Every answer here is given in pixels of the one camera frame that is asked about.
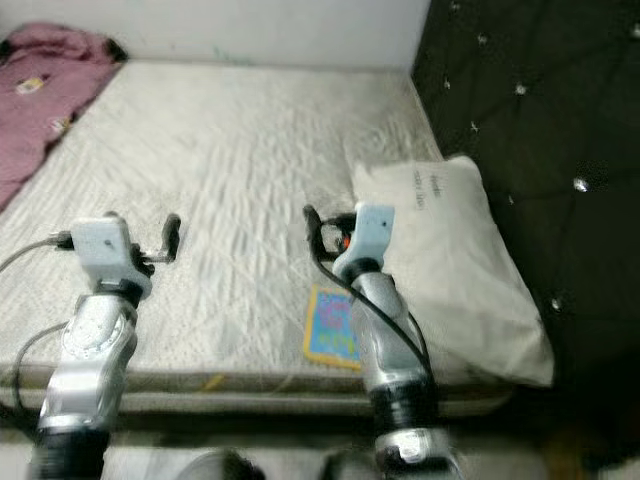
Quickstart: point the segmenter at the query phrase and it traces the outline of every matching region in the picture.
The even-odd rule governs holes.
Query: bed
[[[302,206],[349,210],[357,163],[440,161],[408,75],[131,61],[0,214],[0,258],[79,216],[114,210],[135,241],[183,219],[174,264],[139,309],[122,409],[366,414],[360,375],[302,353],[313,284]],[[11,364],[86,293],[73,253],[40,249],[0,276],[0,397]],[[25,358],[36,408],[59,337]],[[431,349],[446,415],[485,413],[510,387]]]

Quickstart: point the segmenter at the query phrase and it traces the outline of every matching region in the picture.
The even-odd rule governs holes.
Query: pink cloth
[[[7,40],[10,54],[0,63],[0,211],[119,66],[101,35],[33,23]],[[19,86],[33,78],[42,86],[25,93]]]

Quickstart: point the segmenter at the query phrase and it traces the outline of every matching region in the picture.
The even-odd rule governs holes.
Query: black headboard
[[[443,155],[480,167],[557,381],[640,362],[640,0],[432,0],[413,78]]]

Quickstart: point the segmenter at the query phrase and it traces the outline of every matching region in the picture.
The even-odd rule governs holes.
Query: yellow-bordered card
[[[313,286],[304,354],[314,362],[360,369],[356,336],[351,330],[351,299],[344,290]]]

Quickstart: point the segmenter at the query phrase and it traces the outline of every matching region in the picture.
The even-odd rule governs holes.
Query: white pillow
[[[502,378],[551,384],[553,354],[540,314],[470,158],[358,165],[354,190],[358,200],[396,208],[385,271],[428,343]]]

